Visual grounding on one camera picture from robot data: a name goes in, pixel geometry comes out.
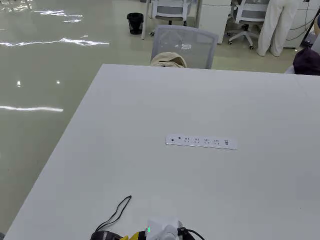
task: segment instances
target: black trash bin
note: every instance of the black trash bin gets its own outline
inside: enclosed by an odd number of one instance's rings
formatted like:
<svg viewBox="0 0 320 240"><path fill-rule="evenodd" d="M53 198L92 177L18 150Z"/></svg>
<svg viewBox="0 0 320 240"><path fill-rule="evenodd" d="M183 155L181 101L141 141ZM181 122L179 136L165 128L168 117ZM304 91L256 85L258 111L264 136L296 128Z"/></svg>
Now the black trash bin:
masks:
<svg viewBox="0 0 320 240"><path fill-rule="evenodd" d="M142 23L144 22L144 15L139 12L132 12L126 16L129 20L130 33L137 35L142 33Z"/></svg>

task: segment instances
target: tiled floor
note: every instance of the tiled floor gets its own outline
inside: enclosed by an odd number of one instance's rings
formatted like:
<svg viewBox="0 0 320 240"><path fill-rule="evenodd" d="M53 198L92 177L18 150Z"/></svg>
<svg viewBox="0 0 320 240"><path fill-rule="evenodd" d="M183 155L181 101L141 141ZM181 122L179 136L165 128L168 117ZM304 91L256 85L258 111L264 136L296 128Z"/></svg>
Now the tiled floor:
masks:
<svg viewBox="0 0 320 240"><path fill-rule="evenodd" d="M139 0L2 0L0 232L6 232L101 64L148 65L153 39L129 33ZM295 51L217 47L213 69L283 73Z"/></svg>

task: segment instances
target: black cable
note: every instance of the black cable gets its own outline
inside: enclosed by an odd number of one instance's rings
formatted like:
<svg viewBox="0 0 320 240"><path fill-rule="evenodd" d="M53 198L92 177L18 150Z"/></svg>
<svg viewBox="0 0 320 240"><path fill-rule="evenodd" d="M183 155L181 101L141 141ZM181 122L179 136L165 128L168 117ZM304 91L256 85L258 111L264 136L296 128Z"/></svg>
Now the black cable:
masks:
<svg viewBox="0 0 320 240"><path fill-rule="evenodd" d="M311 21L309 21L309 22L307 23L307 16L308 16L308 10L309 10L309 3L310 3L310 2L308 1L308 7L306 8L306 11L305 11L305 20L304 20L304 25L301 25L301 26L296 27L296 28L290 28L290 30L297 30L297 29L300 29L300 28L302 28L302 27L305 27L305 30L307 31L307 25L313 21L313 20L311 20Z"/></svg>
<svg viewBox="0 0 320 240"><path fill-rule="evenodd" d="M190 232L190 233L194 233L195 235L197 235L199 238L201 238L201 240L205 240L203 236L201 236L199 233L197 233L196 231L194 230L191 230L191 229L187 229L185 227L180 227L177 229L178 230L178 236L183 236L185 235L187 232Z"/></svg>
<svg viewBox="0 0 320 240"><path fill-rule="evenodd" d="M308 31L307 25L308 25L309 23L311 23L312 21L315 20L315 19L313 18L311 21L309 21L309 22L307 23L309 3L310 3L310 2L308 1L308 7L306 8L306 11L305 11L304 25L302 25L302 26L300 26L300 27L296 27L296 28L291 28L291 29L290 29L290 30L297 30L297 29L300 29L300 28L304 27L304 31L303 31L302 33L300 33L298 36L296 36L296 37L294 37L294 38L292 38L292 39L286 39L287 41L295 40L295 39L299 38L302 34L306 33L306 32Z"/></svg>
<svg viewBox="0 0 320 240"><path fill-rule="evenodd" d="M112 214L112 216L111 216L107 221L104 221L103 223L101 223L101 224L95 229L95 232L98 232L101 228L103 228L103 227L105 227L105 226L107 226L107 225L110 225L110 224L114 224L116 221L118 221L118 220L120 219L122 213L124 212L125 208L127 207L128 203L130 202L131 198L132 198L131 195L125 197L125 198L118 204L118 206L116 207L116 210L115 210L114 214ZM109 222L109 221L117 214L120 205L121 205L122 203L124 203L126 200L128 200L128 201L125 203L124 207L122 208L122 210L121 210L121 212L120 212L120 215L116 218L116 220Z"/></svg>
<svg viewBox="0 0 320 240"><path fill-rule="evenodd" d="M311 22L313 22L314 19L311 19L309 22L307 22L306 24L303 24L301 26L298 26L296 28L290 28L290 30L297 30L297 29L300 29L300 28L303 28L303 27L306 27L308 24L310 24Z"/></svg>

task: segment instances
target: person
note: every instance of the person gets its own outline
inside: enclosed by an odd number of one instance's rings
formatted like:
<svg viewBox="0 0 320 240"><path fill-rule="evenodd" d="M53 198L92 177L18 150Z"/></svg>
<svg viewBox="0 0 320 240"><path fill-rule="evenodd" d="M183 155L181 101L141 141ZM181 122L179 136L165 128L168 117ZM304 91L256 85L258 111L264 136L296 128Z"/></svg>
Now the person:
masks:
<svg viewBox="0 0 320 240"><path fill-rule="evenodd" d="M260 56L266 55L273 34L270 52L275 57L280 56L300 2L301 0L270 0L256 51Z"/></svg>

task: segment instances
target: power strip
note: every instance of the power strip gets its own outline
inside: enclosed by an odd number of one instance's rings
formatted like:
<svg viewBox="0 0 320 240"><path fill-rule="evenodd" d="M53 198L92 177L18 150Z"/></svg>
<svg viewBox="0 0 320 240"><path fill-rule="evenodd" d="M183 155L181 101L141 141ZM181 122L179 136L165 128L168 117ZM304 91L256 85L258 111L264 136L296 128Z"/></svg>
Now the power strip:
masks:
<svg viewBox="0 0 320 240"><path fill-rule="evenodd" d="M166 136L165 144L216 149L237 149L237 142L234 139L215 136L190 136L183 134L170 134Z"/></svg>

